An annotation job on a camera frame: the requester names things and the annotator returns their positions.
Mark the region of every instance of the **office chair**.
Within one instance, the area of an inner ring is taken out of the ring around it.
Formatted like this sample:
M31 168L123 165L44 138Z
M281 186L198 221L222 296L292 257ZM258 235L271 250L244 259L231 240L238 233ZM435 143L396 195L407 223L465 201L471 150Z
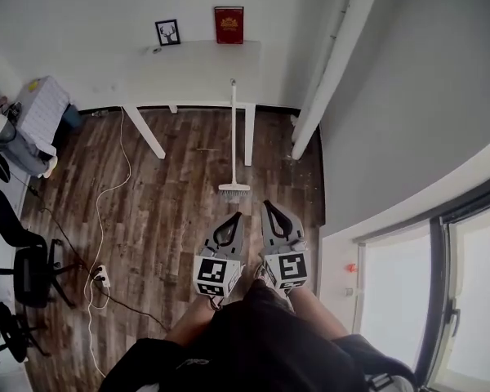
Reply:
M38 329L47 329L47 327L45 325L30 327L24 315L12 315L9 308L0 302L0 337L4 340L4 344L0 345L0 353L9 349L15 360L22 363L27 356L27 349L34 346L42 356L49 357L50 354L42 350L31 334Z
M6 195L1 190L0 234L6 243L19 248L16 251L14 268L0 269L0 275L13 275L17 301L32 308L45 308L49 301L49 291L52 285L70 308L75 307L65 295L56 280L56 276L79 267L80 264L75 263L62 269L57 268L60 264L55 264L55 245L62 244L58 239L51 241L47 259L45 239L22 227Z

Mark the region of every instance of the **window frame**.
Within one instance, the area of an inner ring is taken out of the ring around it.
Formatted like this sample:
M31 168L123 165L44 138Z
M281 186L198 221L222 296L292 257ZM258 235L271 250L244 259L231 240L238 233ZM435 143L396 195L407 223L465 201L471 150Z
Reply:
M354 243L359 245L359 255L362 256L364 246L368 242L373 242L378 238L389 236L398 231L411 229L420 222L429 221L430 223L430 297L425 333L415 370L418 384L424 390L435 391L435 389L428 388L426 385L428 385L430 378L441 363L444 346L450 337L454 315L454 309L450 301L450 270L453 251L450 248L449 225L478 215L489 208L490 179L438 207L434 207L396 225L387 226L353 240Z

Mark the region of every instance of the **power strip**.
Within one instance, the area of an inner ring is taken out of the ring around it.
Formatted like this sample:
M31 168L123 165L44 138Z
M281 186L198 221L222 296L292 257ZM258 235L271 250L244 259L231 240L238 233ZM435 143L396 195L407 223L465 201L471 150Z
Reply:
M109 281L109 276L107 275L107 269L104 265L99 265L96 268L95 279L101 280L104 287L111 287L111 282Z

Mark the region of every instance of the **desk leg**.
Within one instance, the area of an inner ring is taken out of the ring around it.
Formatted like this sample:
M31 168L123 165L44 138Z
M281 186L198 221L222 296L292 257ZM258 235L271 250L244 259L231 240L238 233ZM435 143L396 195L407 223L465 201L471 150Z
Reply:
M247 103L245 105L245 165L252 165L252 144L254 142L254 117L256 116L256 105Z
M135 127L138 129L140 134L145 138L149 147L154 151L156 156L160 159L165 158L165 151L163 151L162 146L156 140L153 132L145 123L145 120L141 117L140 111L135 105L123 105L123 108L127 112L127 115L133 121Z

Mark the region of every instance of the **framed picture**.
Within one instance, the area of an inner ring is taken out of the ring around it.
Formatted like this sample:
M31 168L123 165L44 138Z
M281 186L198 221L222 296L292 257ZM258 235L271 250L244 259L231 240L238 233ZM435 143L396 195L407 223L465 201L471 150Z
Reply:
M178 33L176 19L156 22L156 32L158 32L158 39L162 47L178 45L180 43L180 34Z

